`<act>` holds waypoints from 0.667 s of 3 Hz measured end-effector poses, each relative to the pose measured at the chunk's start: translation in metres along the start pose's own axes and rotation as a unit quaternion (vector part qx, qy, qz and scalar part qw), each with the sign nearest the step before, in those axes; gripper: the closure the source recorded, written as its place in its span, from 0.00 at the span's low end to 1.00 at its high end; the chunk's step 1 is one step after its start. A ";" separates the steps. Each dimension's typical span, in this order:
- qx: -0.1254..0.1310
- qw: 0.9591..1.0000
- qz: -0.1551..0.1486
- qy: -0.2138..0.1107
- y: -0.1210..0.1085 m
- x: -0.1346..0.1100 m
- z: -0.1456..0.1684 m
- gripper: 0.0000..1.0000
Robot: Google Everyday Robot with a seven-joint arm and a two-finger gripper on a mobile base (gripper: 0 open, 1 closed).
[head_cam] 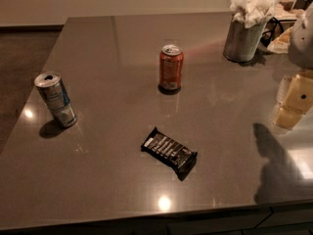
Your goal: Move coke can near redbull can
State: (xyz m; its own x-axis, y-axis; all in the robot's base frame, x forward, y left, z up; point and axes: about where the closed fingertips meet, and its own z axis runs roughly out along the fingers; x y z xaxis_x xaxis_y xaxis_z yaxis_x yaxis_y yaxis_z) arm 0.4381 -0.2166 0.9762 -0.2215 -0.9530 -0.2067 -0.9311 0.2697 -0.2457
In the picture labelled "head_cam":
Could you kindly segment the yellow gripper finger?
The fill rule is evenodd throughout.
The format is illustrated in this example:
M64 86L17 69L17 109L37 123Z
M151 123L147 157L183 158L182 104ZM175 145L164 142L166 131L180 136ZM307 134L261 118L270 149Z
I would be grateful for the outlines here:
M292 80L292 77L288 76L288 75L285 75L282 78L282 80L280 82L279 89L278 89L277 97L276 97L277 102L279 104L281 104L284 101L285 96L288 93L288 90L289 90L289 87L290 87L290 84L291 84L291 80Z
M292 76L284 101L277 102L274 123L293 129L313 107L313 72L299 72Z

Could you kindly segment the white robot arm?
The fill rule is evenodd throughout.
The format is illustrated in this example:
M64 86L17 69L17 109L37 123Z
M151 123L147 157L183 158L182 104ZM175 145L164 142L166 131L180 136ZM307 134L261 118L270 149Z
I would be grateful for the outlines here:
M293 129L313 107L313 5L293 25L289 58L300 71L285 76L278 90L273 123L284 129Z

